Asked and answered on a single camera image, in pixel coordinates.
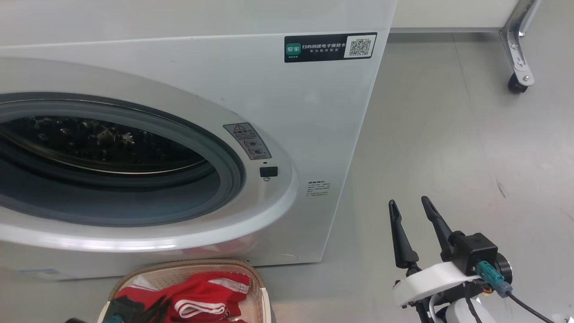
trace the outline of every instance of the green logo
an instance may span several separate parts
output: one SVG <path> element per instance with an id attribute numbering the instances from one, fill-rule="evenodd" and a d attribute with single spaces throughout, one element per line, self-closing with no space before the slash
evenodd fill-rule
<path id="1" fill-rule="evenodd" d="M 288 56 L 299 55 L 301 53 L 301 44 L 287 44 L 285 46 L 285 53 Z"/>

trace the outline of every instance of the white washing machine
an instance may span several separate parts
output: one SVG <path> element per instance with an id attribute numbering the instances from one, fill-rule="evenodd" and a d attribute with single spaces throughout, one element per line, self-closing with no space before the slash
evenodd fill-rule
<path id="1" fill-rule="evenodd" d="M 321 260 L 396 0 L 0 3 L 0 266 Z"/>

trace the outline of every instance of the qr code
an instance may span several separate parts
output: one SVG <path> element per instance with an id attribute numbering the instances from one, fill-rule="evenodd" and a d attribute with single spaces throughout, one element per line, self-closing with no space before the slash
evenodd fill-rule
<path id="1" fill-rule="evenodd" d="M 368 56 L 371 49 L 371 40 L 368 38 L 357 39 L 351 42 L 349 56 Z"/>

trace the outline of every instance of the laundry basket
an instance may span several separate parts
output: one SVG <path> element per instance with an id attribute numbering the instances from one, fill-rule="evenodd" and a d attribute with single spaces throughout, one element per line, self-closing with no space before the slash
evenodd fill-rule
<path id="1" fill-rule="evenodd" d="M 100 313 L 98 323 L 103 322 L 108 306 L 116 297 L 117 293 L 125 286 L 131 285 L 139 276 L 145 278 L 153 287 L 164 289 L 171 285 L 185 282 L 185 280 L 193 274 L 212 271 L 234 272 L 248 276 L 251 282 L 249 291 L 247 292 L 247 298 L 239 303 L 239 308 L 241 309 L 241 316 L 239 318 L 248 323 L 271 323 L 269 296 L 259 274 L 252 266 L 244 262 L 226 259 L 187 260 L 159 264 L 134 271 L 126 275 L 116 284 L 108 297 L 108 302 Z"/>

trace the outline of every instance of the washing machine door opening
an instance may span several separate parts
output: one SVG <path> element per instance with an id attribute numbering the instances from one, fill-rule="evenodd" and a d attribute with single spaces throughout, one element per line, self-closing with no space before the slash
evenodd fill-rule
<path id="1" fill-rule="evenodd" d="M 0 206 L 21 213 L 96 226 L 180 222 L 232 200 L 243 173 L 221 139 L 151 107 L 0 95 Z"/>

